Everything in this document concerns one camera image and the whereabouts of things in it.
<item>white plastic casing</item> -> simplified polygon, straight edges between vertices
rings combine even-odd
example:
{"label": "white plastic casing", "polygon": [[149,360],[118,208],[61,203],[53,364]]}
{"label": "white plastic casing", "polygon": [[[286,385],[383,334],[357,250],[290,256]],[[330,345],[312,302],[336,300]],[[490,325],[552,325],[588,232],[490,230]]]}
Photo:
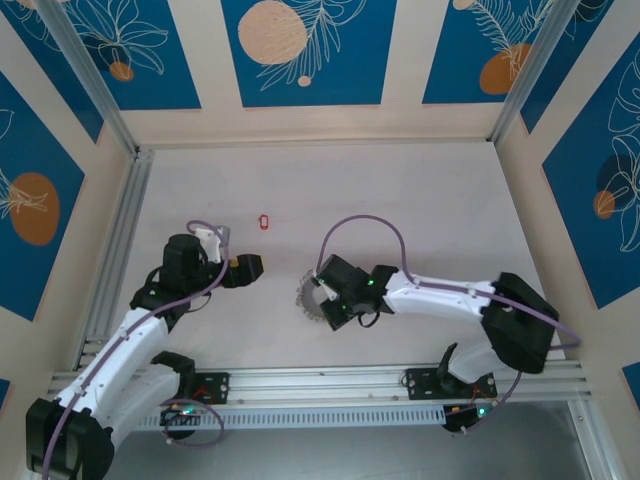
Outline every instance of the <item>white plastic casing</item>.
{"label": "white plastic casing", "polygon": [[[224,238],[224,229],[218,228],[218,233]],[[220,238],[208,228],[196,228],[195,236],[200,240],[202,248],[213,263],[222,262],[220,254]]]}
{"label": "white plastic casing", "polygon": [[505,367],[486,335],[471,342],[460,343],[449,360],[449,373],[469,384],[476,383],[487,373]]}
{"label": "white plastic casing", "polygon": [[[93,362],[78,376],[76,380],[58,395],[60,405],[66,407],[71,402],[76,392],[81,392],[80,387],[87,375],[95,368],[96,364],[117,341],[119,337],[125,336],[126,330],[149,313],[143,308],[130,310],[122,322],[118,331],[111,337]],[[91,384],[83,392],[82,397],[75,404],[73,409],[81,412],[88,408],[91,416],[100,425],[107,426],[107,417],[122,400],[122,390],[129,383],[135,371],[144,365],[155,349],[164,343],[169,335],[167,324],[164,320],[151,317],[140,325],[135,332],[115,350],[109,360],[103,365]]]}
{"label": "white plastic casing", "polygon": [[[419,276],[414,278],[421,282],[463,287],[471,292],[477,290],[495,292],[490,282],[453,282]],[[470,293],[420,287],[411,283],[402,272],[395,273],[387,282],[386,288],[387,294],[383,299],[395,313],[422,313],[477,323],[482,320],[480,309],[490,303],[489,299]]]}
{"label": "white plastic casing", "polygon": [[180,387],[180,375],[165,365],[150,365],[142,375],[134,375],[122,390],[115,409],[105,420],[111,427],[111,443],[117,450],[142,419]]}

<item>gear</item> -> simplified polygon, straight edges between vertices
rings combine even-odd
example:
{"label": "gear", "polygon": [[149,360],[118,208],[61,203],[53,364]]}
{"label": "gear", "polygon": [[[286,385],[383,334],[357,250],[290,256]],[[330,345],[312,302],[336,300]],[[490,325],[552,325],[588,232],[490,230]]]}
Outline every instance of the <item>gear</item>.
{"label": "gear", "polygon": [[313,270],[309,270],[300,280],[300,286],[298,287],[298,296],[296,298],[296,305],[298,305],[304,314],[310,320],[316,322],[326,321],[320,305],[315,300],[313,292],[318,288],[318,282],[314,276]]}

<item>cable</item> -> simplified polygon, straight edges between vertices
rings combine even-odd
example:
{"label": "cable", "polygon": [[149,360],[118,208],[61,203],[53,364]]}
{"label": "cable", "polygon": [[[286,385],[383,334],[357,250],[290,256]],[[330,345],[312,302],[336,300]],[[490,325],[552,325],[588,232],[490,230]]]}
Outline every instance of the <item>cable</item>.
{"label": "cable", "polygon": [[224,422],[222,421],[222,417],[220,416],[220,414],[218,414],[218,412],[216,412],[213,408],[211,408],[210,405],[207,405],[206,403],[202,403],[198,400],[187,399],[187,398],[172,398],[171,400],[166,400],[162,402],[160,405],[163,407],[166,407],[174,404],[197,405],[200,408],[204,408],[206,411],[212,414],[215,417],[215,419],[218,421],[218,424],[220,425],[220,432],[218,432],[218,435],[213,440],[209,442],[199,443],[199,444],[190,444],[190,443],[184,443],[178,440],[174,440],[169,436],[169,425],[171,425],[171,423],[176,418],[180,418],[180,415],[176,415],[175,417],[171,418],[165,423],[164,429],[162,430],[162,434],[167,439],[167,443],[169,443],[170,445],[175,445],[177,447],[182,447],[182,448],[196,448],[199,450],[204,450],[206,448],[211,448],[220,442],[220,440],[222,439],[222,436],[224,435]]}
{"label": "cable", "polygon": [[[509,400],[509,398],[511,397],[511,395],[513,395],[514,390],[516,389],[516,387],[518,386],[518,384],[520,383],[520,380],[522,379],[522,372],[518,372],[518,374],[516,375],[516,379],[513,381],[513,384],[511,385],[511,387],[509,388],[509,390],[507,390],[507,393],[505,393],[502,398],[498,401],[498,403],[496,404],[495,407],[493,407],[493,411],[497,410],[498,408],[500,408],[501,406],[503,406],[505,403],[507,403],[507,400]],[[459,413],[464,413],[464,412],[468,412],[470,410],[475,410],[477,407],[474,406],[468,406],[465,408],[461,408],[460,410],[457,411],[451,411],[451,412],[447,412],[445,413],[445,416],[451,416],[451,415],[457,415]],[[484,418],[480,419],[478,422],[476,422],[475,424],[471,425],[469,428],[467,428],[465,430],[465,433],[471,432],[472,430],[475,430],[477,427],[479,427],[480,425],[484,424],[487,421],[487,418],[489,418],[491,415],[487,415]]]}
{"label": "cable", "polygon": [[[393,230],[393,233],[396,234],[396,237],[398,237],[398,241],[400,242],[400,254],[401,254],[401,257],[402,257],[402,271],[405,274],[405,276],[411,281],[411,283],[413,283],[414,285],[418,285],[418,286],[425,287],[425,288],[432,288],[432,289],[435,289],[435,290],[446,290],[446,291],[449,291],[449,292],[457,292],[457,293],[470,293],[469,289],[466,288],[466,287],[460,287],[460,286],[457,286],[457,285],[447,285],[447,284],[444,284],[444,283],[437,283],[437,282],[422,282],[422,281],[418,281],[416,278],[414,278],[413,275],[411,275],[411,273],[409,272],[409,265],[407,263],[408,262],[407,261],[407,247],[406,247],[405,242],[404,242],[404,237],[400,233],[400,230],[398,230],[398,228],[395,225],[393,225],[391,222],[389,222],[388,220],[385,220],[384,218],[381,218],[381,217],[376,217],[375,215],[352,215],[352,216],[347,217],[347,218],[345,218],[343,220],[340,220],[333,227],[331,227],[331,229],[325,235],[324,240],[322,241],[322,247],[320,248],[320,256],[318,258],[318,265],[316,267],[316,271],[320,271],[320,267],[322,267],[322,260],[324,258],[324,252],[325,252],[325,250],[327,248],[327,243],[329,242],[329,238],[331,237],[333,232],[335,232],[339,227],[341,227],[342,225],[344,225],[347,222],[351,222],[352,220],[360,220],[360,219],[375,220],[376,222],[383,223],[384,225],[389,227],[391,230]],[[556,348],[551,347],[552,350],[566,350],[566,349],[569,349],[569,348],[577,348],[582,343],[582,340],[580,339],[578,334],[575,331],[573,331],[573,329],[569,328],[566,325],[563,325],[562,323],[560,323],[557,320],[549,317],[548,315],[545,315],[542,312],[538,312],[537,310],[529,307],[528,305],[520,303],[520,302],[518,302],[516,300],[511,300],[510,298],[506,298],[506,297],[503,297],[501,295],[496,295],[496,294],[489,293],[489,292],[483,292],[481,290],[475,290],[474,294],[476,296],[478,296],[478,297],[483,297],[483,298],[487,298],[489,300],[493,300],[493,301],[502,303],[503,305],[507,305],[509,307],[515,308],[517,310],[520,310],[521,312],[524,312],[527,315],[531,315],[532,317],[535,317],[538,320],[541,320],[541,321],[543,321],[545,323],[548,323],[549,325],[555,327],[557,330],[560,330],[560,331],[566,333],[567,335],[569,335],[570,337],[572,337],[575,340],[575,343],[571,343],[571,344],[567,344],[567,345],[560,345],[560,346],[558,346]]]}
{"label": "cable", "polygon": [[[118,339],[113,343],[113,345],[111,345],[109,350],[107,350],[104,353],[104,355],[102,355],[100,357],[100,359],[96,363],[95,367],[91,370],[91,372],[89,372],[87,374],[87,378],[80,385],[80,388],[81,388],[82,391],[87,389],[87,387],[91,384],[91,380],[93,380],[93,378],[98,374],[100,369],[104,366],[104,364],[111,357],[111,355],[113,355],[113,353],[120,346],[120,344],[125,341],[125,338],[128,338],[140,325],[145,323],[150,318],[155,317],[159,313],[165,312],[165,311],[170,310],[170,309],[172,309],[174,307],[177,307],[179,305],[183,305],[183,304],[188,303],[188,302],[190,302],[192,300],[195,300],[198,297],[206,295],[207,293],[209,293],[211,290],[213,290],[214,288],[216,288],[220,284],[220,282],[222,281],[222,278],[224,277],[225,273],[227,273],[227,269],[229,268],[229,259],[231,258],[230,255],[229,255],[229,246],[225,243],[224,239],[222,238],[222,235],[218,232],[218,228],[219,227],[214,227],[210,223],[205,222],[203,220],[191,220],[191,221],[187,222],[187,231],[189,233],[192,233],[192,234],[195,233],[195,230],[192,228],[193,225],[202,225],[202,226],[208,228],[209,230],[213,231],[213,233],[220,239],[221,246],[222,246],[222,249],[223,249],[223,252],[224,252],[224,265],[222,266],[222,270],[220,270],[220,273],[218,274],[216,279],[213,281],[213,283],[211,283],[211,285],[206,287],[204,290],[202,290],[200,292],[197,292],[197,293],[194,293],[193,295],[191,295],[189,297],[183,298],[181,300],[176,300],[175,302],[171,302],[171,303],[163,305],[163,306],[161,306],[159,308],[156,308],[155,310],[145,314],[140,320],[138,320],[131,327],[129,327],[126,330],[126,335],[118,337]],[[44,455],[44,462],[42,464],[42,480],[49,480],[49,469],[51,467],[51,460],[53,458],[53,451],[55,449],[55,446],[56,446],[56,443],[58,441],[58,438],[60,437],[60,433],[62,432],[62,429],[64,428],[64,424],[67,421],[67,419],[69,418],[69,415],[71,415],[71,412],[73,411],[73,407],[76,405],[76,403],[78,403],[78,400],[80,400],[80,397],[81,397],[81,394],[80,393],[76,393],[71,398],[71,401],[69,402],[69,405],[67,405],[67,407],[65,408],[64,412],[62,413],[62,416],[60,417],[60,420],[58,421],[58,424],[56,425],[56,427],[53,430],[53,434],[51,435],[51,438],[49,439],[49,443],[47,445],[47,450],[46,450],[45,455]]]}
{"label": "cable", "polygon": [[360,324],[360,326],[362,328],[371,328],[373,327],[376,322],[380,319],[380,312],[376,313],[376,316],[374,317],[373,320],[371,320],[369,323],[367,323],[366,325],[362,322],[362,317],[364,316],[363,313],[361,313],[360,315],[358,315],[358,323]]}

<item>white tabletop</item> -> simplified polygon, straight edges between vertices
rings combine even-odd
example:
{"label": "white tabletop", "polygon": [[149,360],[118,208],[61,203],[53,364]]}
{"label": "white tabletop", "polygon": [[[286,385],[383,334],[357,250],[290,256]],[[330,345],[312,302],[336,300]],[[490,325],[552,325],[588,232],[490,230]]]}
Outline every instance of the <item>white tabletop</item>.
{"label": "white tabletop", "polygon": [[[430,363],[451,343],[482,334],[426,316],[386,315],[374,328],[351,322],[337,332],[307,319],[295,305],[300,279],[315,266],[326,231],[357,213],[401,230],[416,274],[477,281],[508,271],[541,291],[491,143],[164,150],[156,152],[114,329],[162,262],[168,238],[203,219],[229,226],[232,255],[259,254],[266,272],[248,287],[216,290],[173,330],[165,349],[200,368]],[[338,230],[331,253],[365,270],[400,264],[393,233],[366,220]]]}

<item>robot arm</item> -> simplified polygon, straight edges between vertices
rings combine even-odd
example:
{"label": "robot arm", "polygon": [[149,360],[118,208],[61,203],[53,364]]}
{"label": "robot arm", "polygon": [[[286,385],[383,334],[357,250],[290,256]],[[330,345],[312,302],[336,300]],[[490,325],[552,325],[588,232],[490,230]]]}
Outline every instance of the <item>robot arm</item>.
{"label": "robot arm", "polygon": [[[135,293],[132,310],[93,362],[53,401],[38,399],[31,406],[26,417],[30,470],[43,471],[47,446],[65,411],[69,416],[55,444],[51,476],[100,480],[117,448],[145,415],[167,399],[193,395],[193,360],[170,352],[154,354],[188,313],[189,298],[222,275],[219,248],[221,241],[226,244],[228,240],[228,229],[221,227],[218,233],[214,236],[211,230],[196,229],[193,235],[172,236],[165,246],[162,266],[154,269]],[[219,285],[243,287],[262,273],[259,256],[239,255]],[[149,316],[159,307],[165,310]],[[92,374],[95,376],[83,388]]]}
{"label": "robot arm", "polygon": [[313,281],[324,290],[326,299],[320,309],[333,330],[353,318],[377,318],[382,313],[434,315],[480,325],[480,338],[473,343],[452,345],[445,356],[445,373],[465,384],[473,384],[481,376],[504,367],[525,373],[542,372],[555,330],[483,294],[509,298],[558,319],[551,305],[510,273],[501,274],[494,282],[426,277],[410,280],[396,267],[378,265],[369,274],[332,255],[315,272]]}

